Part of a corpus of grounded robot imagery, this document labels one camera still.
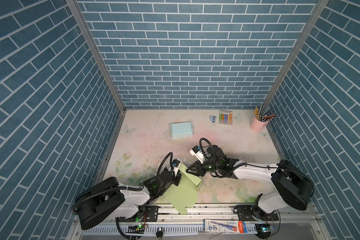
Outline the light green paper box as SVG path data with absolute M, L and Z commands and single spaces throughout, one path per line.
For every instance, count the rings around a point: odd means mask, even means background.
M 178 174 L 181 174 L 180 183 L 176 186 L 171 185 L 163 194 L 163 197 L 179 212 L 181 215 L 187 215 L 187 208 L 193 207 L 198 201 L 198 191 L 202 180 L 186 172 L 187 166 L 180 163 Z

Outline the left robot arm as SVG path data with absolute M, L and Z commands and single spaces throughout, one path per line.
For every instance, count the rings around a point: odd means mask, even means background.
M 71 213 L 79 216 L 82 230 L 91 229 L 109 215 L 136 220 L 172 186 L 178 186 L 182 178 L 179 171 L 167 168 L 138 186 L 120 185 L 117 178 L 106 180 L 79 194 L 71 207 Z

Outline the light blue paper box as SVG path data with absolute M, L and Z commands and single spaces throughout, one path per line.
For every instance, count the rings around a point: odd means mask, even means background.
M 191 122 L 172 123 L 170 124 L 170 127 L 171 136 L 174 140 L 192 137 L 194 133 Z

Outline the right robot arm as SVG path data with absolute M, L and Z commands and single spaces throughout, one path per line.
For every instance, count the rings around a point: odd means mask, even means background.
M 275 211 L 292 207 L 305 211 L 314 193 L 314 184 L 291 162 L 281 160 L 277 164 L 253 164 L 228 158 L 216 145 L 207 150 L 195 146 L 190 154 L 198 160 L 187 168 L 188 174 L 203 177 L 210 172 L 213 177 L 255 180 L 271 183 L 273 190 L 267 194 L 259 193 L 250 208 L 251 218 L 265 221 Z

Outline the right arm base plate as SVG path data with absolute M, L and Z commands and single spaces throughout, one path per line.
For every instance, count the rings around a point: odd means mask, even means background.
M 233 207 L 233 212 L 238 215 L 240 221 L 278 221 L 279 214 L 277 211 L 273 211 L 268 214 L 261 210 L 258 206 L 250 204 L 237 205 Z

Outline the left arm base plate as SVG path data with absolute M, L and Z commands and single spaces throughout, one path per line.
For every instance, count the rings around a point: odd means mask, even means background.
M 159 214 L 158 206 L 139 206 L 138 212 L 129 218 L 129 222 L 150 223 L 157 222 Z

